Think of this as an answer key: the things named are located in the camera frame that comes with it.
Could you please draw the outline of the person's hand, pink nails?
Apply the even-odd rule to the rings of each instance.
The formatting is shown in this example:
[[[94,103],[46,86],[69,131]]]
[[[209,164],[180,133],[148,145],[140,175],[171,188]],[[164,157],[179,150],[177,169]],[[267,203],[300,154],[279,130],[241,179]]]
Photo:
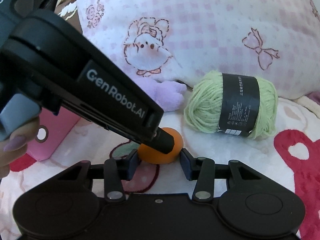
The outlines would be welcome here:
[[[1,141],[1,179],[9,174],[10,164],[26,153],[28,142],[35,139],[39,126],[40,119],[36,117],[12,132],[8,139]]]

